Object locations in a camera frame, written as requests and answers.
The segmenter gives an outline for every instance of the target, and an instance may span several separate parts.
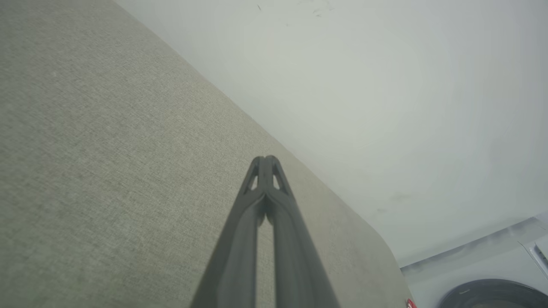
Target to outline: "washing machine door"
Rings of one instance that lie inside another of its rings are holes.
[[[476,280],[449,292],[439,308],[547,308],[548,296],[521,283]]]

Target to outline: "white wall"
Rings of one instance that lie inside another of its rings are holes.
[[[538,214],[537,216],[535,216],[535,218],[548,225],[548,210]]]
[[[371,223],[401,266],[548,207],[544,0],[117,2]]]

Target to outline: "fabric texture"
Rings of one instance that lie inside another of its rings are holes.
[[[382,238],[109,0],[0,3],[0,306],[185,307],[251,160],[275,155],[342,307],[404,307]],[[274,306],[272,228],[258,307]]]

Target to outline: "scuff mark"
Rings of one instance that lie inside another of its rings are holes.
[[[331,5],[331,3],[329,3],[329,1],[326,0],[326,9],[332,11],[335,8]]]
[[[413,195],[410,193],[396,192],[392,195],[391,199],[394,202],[401,203],[408,201],[413,198]]]

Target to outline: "washing machine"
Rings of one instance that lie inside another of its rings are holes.
[[[530,218],[402,268],[418,308],[548,308],[548,224]]]

